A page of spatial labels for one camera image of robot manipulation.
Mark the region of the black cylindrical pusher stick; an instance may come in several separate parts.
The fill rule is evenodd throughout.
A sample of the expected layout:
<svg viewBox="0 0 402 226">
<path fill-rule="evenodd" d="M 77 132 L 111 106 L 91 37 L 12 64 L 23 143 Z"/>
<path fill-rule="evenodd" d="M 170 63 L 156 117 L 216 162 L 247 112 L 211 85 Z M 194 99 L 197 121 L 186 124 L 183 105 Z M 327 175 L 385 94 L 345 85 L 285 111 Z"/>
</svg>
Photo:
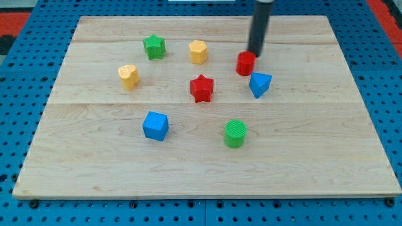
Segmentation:
<svg viewBox="0 0 402 226">
<path fill-rule="evenodd" d="M 274 0 L 256 0 L 254 4 L 247 51 L 255 54 L 256 57 L 261 55 L 263 49 L 269 17 L 273 10 L 273 4 Z"/>
</svg>

